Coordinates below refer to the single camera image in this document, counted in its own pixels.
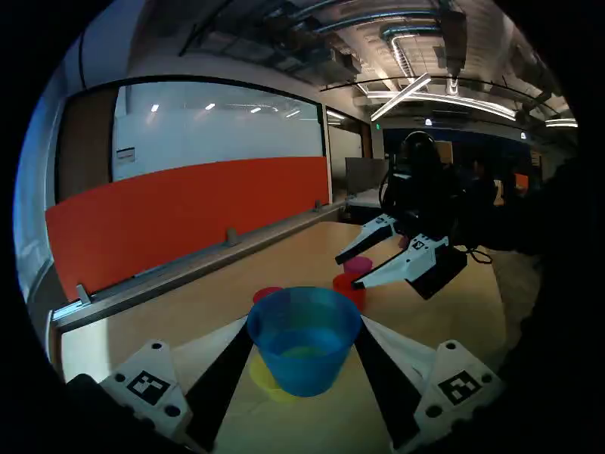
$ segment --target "magenta cup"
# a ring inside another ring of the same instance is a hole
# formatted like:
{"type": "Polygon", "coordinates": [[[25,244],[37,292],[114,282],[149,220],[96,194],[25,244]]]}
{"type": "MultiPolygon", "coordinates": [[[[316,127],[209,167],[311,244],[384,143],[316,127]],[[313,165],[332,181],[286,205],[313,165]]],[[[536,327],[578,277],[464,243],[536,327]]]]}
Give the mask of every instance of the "magenta cup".
{"type": "Polygon", "coordinates": [[[345,272],[364,275],[372,270],[372,261],[367,257],[353,257],[343,265],[345,272]]]}

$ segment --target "orange wall panel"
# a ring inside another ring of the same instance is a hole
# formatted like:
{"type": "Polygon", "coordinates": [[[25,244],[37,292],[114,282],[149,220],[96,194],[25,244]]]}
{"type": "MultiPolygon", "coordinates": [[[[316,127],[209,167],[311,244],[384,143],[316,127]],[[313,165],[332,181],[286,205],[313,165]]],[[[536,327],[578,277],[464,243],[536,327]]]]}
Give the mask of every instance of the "orange wall panel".
{"type": "Polygon", "coordinates": [[[146,269],[327,204],[325,157],[233,160],[148,173],[70,197],[46,211],[70,301],[146,269]]]}

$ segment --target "black cable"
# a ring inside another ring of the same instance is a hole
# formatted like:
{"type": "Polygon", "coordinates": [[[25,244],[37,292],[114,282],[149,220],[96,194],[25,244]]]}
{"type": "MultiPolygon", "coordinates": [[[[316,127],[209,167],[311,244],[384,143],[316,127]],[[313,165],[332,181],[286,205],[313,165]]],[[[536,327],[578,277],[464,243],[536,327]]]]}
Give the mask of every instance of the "black cable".
{"type": "Polygon", "coordinates": [[[492,259],[492,256],[490,256],[489,254],[485,253],[485,252],[481,252],[480,250],[477,250],[475,247],[468,247],[465,246],[466,250],[464,251],[464,253],[467,253],[468,255],[470,255],[473,260],[475,260],[475,262],[477,263],[481,263],[482,265],[491,265],[494,260],[492,259]],[[475,254],[479,254],[479,255],[483,255],[484,257],[487,257],[487,260],[479,260],[475,254]]]}
{"type": "Polygon", "coordinates": [[[78,44],[78,71],[80,72],[80,82],[82,83],[82,90],[86,90],[86,82],[84,81],[84,65],[82,64],[84,33],[86,33],[86,28],[82,31],[82,34],[80,35],[80,42],[78,44]]]}

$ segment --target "ceiling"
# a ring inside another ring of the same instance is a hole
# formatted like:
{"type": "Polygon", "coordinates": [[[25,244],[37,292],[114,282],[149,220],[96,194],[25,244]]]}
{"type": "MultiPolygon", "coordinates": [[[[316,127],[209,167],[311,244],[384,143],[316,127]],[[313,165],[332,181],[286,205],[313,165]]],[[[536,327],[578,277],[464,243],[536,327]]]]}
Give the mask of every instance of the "ceiling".
{"type": "MultiPolygon", "coordinates": [[[[367,106],[368,113],[388,98],[371,99],[367,91],[398,92],[414,76],[429,73],[432,80],[420,93],[499,104],[519,113],[515,120],[507,120],[516,126],[543,128],[544,120],[571,117],[550,71],[492,0],[148,4],[141,33],[182,34],[181,54],[223,54],[273,67],[321,89],[356,82],[355,103],[367,106]],[[450,81],[456,92],[448,90],[450,81]]],[[[389,115],[400,114],[403,104],[408,106],[402,103],[389,115]]],[[[427,100],[412,105],[421,104],[467,111],[427,100]]]]}

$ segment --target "gray partition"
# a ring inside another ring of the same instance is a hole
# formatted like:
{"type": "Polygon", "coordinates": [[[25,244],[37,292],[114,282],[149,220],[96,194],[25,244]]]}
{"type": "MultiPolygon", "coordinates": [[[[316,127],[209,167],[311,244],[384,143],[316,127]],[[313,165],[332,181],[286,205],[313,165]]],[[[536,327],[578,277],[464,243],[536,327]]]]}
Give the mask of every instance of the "gray partition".
{"type": "Polygon", "coordinates": [[[389,161],[367,157],[346,158],[346,191],[358,194],[377,188],[389,169],[389,161]]]}

